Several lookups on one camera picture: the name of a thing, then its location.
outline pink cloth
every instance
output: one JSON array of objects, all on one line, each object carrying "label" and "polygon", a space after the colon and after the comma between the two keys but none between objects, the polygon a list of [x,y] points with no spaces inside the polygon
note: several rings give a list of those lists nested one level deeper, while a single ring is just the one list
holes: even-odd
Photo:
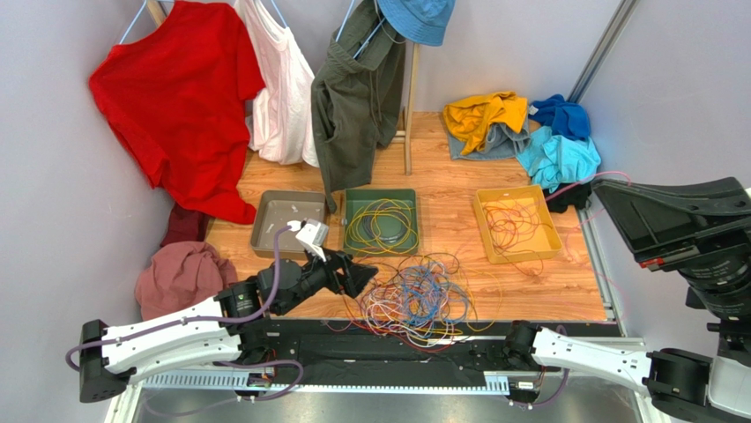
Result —
[{"label": "pink cloth", "polygon": [[175,242],[157,251],[141,272],[136,300],[144,320],[168,315],[211,298],[237,281],[234,266],[205,242]]}]

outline clothes hanger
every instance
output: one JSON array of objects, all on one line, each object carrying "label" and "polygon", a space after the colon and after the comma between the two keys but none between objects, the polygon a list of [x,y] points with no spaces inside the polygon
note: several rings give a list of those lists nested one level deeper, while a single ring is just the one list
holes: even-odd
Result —
[{"label": "clothes hanger", "polygon": [[375,29],[373,30],[373,32],[371,32],[370,35],[368,35],[368,38],[365,39],[365,42],[363,42],[360,48],[358,48],[357,51],[354,53],[353,59],[357,59],[358,57],[360,57],[360,53],[362,53],[362,50],[364,50],[365,47],[368,46],[368,44],[370,43],[370,39],[373,38],[373,36],[376,35],[376,33],[378,32],[378,30],[381,29],[381,26],[383,26],[384,20],[386,19],[381,18],[381,21],[378,22],[377,26],[375,26]]},{"label": "clothes hanger", "polygon": [[281,11],[279,11],[279,7],[277,7],[277,2],[275,2],[274,0],[271,0],[271,5],[274,6],[274,10],[277,11],[277,14],[279,15],[279,19],[281,19],[282,25],[284,26],[284,28],[288,28],[289,26],[286,24],[286,21],[284,20],[284,16],[282,16]]},{"label": "clothes hanger", "polygon": [[[161,3],[174,3],[175,0],[156,0],[157,2]],[[133,20],[130,22],[130,25],[128,25],[128,29],[125,30],[125,33],[123,34],[123,37],[120,39],[118,44],[123,44],[125,42],[125,39],[128,38],[128,34],[130,33],[130,30],[133,29],[133,26],[136,25],[136,21],[138,21],[138,18],[141,17],[141,14],[144,13],[144,9],[146,8],[146,4],[148,3],[148,0],[144,0],[144,2],[141,4],[141,7],[138,9],[138,12],[136,13],[136,17],[133,18]],[[281,14],[281,11],[279,10],[279,7],[277,6],[277,2],[274,0],[271,0],[271,5],[274,6],[274,10],[277,11],[277,14],[279,15],[279,19],[282,21],[282,25],[284,28],[288,28],[289,26],[286,24],[286,20],[284,19],[284,16]]]},{"label": "clothes hanger", "polygon": [[[378,0],[373,0],[373,5],[375,6],[375,14],[378,14]],[[365,39],[365,42],[363,42],[362,45],[360,46],[360,48],[358,48],[357,51],[354,53],[353,59],[356,60],[358,57],[360,57],[360,53],[362,53],[362,50],[364,50],[365,47],[368,46],[368,44],[370,43],[370,39],[372,39],[373,36],[376,35],[376,33],[378,32],[379,29],[381,29],[381,26],[383,26],[383,22],[385,20],[386,20],[386,17],[381,16],[381,20],[378,22],[378,25],[375,26],[375,29],[373,30],[373,32],[371,32],[370,35],[368,35],[368,38]]]},{"label": "clothes hanger", "polygon": [[352,6],[354,6],[354,0],[349,3],[349,9],[346,10],[345,20],[342,21],[342,25],[339,27],[339,32],[337,33],[337,42],[339,42],[339,37],[342,36],[342,30],[344,30],[346,20],[349,19],[349,14],[352,13]]},{"label": "clothes hanger", "polygon": [[[174,3],[175,0],[156,0],[157,2],[162,3]],[[130,33],[130,30],[133,29],[133,26],[136,25],[136,21],[138,18],[141,17],[141,14],[144,12],[144,9],[146,8],[146,4],[149,3],[149,0],[144,0],[144,3],[141,4],[141,8],[138,9],[138,13],[136,13],[136,17],[133,18],[133,20],[130,22],[130,25],[128,25],[128,29],[125,30],[125,33],[123,34],[123,37],[120,39],[118,44],[123,44],[125,42],[125,39],[128,38],[128,34]]]}]

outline light blue shirt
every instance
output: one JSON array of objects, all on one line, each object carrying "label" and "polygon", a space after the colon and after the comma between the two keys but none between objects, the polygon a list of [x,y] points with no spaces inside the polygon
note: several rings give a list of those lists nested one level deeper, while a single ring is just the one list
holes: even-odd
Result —
[{"label": "light blue shirt", "polygon": [[532,183],[550,192],[562,183],[578,182],[597,173],[602,162],[591,137],[575,141],[553,135],[549,126],[535,130],[530,145],[517,160],[532,178]]}]

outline gray cloth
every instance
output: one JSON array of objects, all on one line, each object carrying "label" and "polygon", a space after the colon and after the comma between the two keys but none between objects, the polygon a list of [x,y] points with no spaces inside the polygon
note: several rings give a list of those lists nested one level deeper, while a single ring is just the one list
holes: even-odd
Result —
[{"label": "gray cloth", "polygon": [[524,119],[524,126],[518,134],[506,123],[493,123],[485,136],[485,148],[463,156],[465,143],[449,133],[449,154],[452,160],[501,160],[509,159],[523,152],[530,144],[530,121]]},{"label": "gray cloth", "polygon": [[383,22],[353,59],[380,21],[373,2],[360,3],[339,41],[338,30],[332,35],[326,62],[313,80],[313,138],[331,212],[337,210],[331,192],[370,183],[376,146],[388,146],[397,132],[404,38]]}]

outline red t-shirt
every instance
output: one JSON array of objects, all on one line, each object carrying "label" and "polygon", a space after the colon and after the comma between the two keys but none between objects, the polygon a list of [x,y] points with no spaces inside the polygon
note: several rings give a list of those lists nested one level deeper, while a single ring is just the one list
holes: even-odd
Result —
[{"label": "red t-shirt", "polygon": [[253,223],[256,208],[237,182],[250,138],[245,100],[264,81],[232,7],[175,2],[154,33],[112,47],[89,86],[152,188],[185,209]]}]

